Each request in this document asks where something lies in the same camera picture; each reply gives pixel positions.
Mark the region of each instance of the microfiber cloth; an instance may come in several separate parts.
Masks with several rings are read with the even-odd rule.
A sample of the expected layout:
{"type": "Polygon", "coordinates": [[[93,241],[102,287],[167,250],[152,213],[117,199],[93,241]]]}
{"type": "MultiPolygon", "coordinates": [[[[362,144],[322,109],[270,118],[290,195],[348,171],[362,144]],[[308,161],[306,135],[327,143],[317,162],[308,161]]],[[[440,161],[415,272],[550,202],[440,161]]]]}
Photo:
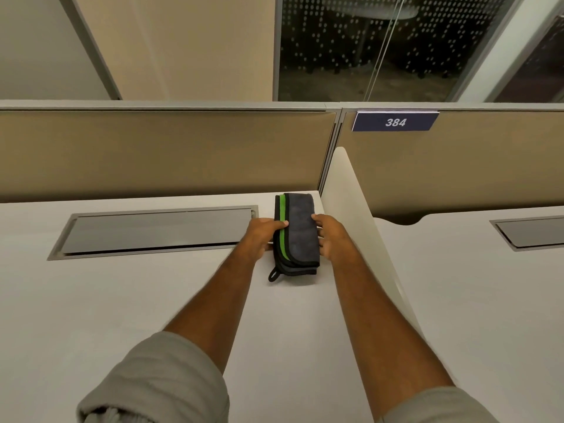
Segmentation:
{"type": "Polygon", "coordinates": [[[275,220],[288,221],[288,227],[274,233],[276,267],[268,280],[286,276],[315,275],[319,267],[318,230],[311,215],[314,199],[307,193],[284,193],[275,199],[275,220]]]}

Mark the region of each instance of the blue sign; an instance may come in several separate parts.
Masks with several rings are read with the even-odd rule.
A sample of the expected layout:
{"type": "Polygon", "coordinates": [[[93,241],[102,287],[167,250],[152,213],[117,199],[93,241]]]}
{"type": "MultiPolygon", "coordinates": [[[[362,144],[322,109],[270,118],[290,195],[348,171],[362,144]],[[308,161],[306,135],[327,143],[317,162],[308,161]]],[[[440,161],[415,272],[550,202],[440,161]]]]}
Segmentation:
{"type": "Polygon", "coordinates": [[[359,111],[353,132],[428,131],[438,111],[359,111]]]}

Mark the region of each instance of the gray sleeve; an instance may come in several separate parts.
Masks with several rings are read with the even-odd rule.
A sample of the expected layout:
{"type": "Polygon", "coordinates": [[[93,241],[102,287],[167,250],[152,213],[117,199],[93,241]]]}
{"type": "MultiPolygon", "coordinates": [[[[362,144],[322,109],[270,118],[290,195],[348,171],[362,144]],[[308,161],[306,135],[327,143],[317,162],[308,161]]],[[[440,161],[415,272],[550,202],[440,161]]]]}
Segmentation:
{"type": "Polygon", "coordinates": [[[436,387],[399,404],[379,423],[498,423],[488,410],[458,387],[436,387]]]}
{"type": "Polygon", "coordinates": [[[159,332],[140,342],[78,405],[85,423],[226,423],[227,386],[185,338],[159,332]]]}

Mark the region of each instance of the hand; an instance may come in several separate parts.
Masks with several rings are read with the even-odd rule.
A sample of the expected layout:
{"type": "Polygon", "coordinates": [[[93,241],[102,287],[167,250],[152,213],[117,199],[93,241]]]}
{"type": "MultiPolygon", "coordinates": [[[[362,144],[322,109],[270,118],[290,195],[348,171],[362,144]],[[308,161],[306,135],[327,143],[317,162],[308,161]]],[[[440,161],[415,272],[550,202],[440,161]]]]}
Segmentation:
{"type": "Polygon", "coordinates": [[[319,239],[319,253],[330,261],[336,255],[339,255],[347,249],[354,249],[353,241],[351,240],[345,227],[330,215],[313,214],[311,216],[317,225],[319,239]]]}
{"type": "Polygon", "coordinates": [[[268,242],[276,230],[288,226],[288,221],[275,221],[272,218],[253,218],[238,248],[244,248],[254,261],[258,261],[264,251],[271,250],[272,245],[268,242]]]}

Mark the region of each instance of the desk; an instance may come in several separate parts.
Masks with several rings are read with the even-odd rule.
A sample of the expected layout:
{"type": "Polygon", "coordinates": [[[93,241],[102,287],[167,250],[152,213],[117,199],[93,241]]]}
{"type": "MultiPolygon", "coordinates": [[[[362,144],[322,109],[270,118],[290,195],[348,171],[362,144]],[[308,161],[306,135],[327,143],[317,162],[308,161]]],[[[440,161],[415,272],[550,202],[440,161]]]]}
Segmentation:
{"type": "Polygon", "coordinates": [[[375,219],[427,341],[501,423],[564,415],[564,248],[513,251],[490,220],[564,206],[375,219]]]}
{"type": "MultiPolygon", "coordinates": [[[[317,192],[318,212],[323,212],[317,192]]],[[[0,205],[0,409],[6,421],[74,420],[78,401],[160,330],[229,249],[46,261],[72,213],[258,205],[274,193],[0,205]]],[[[225,379],[229,421],[371,421],[330,264],[270,284],[256,265],[225,379]]]]}

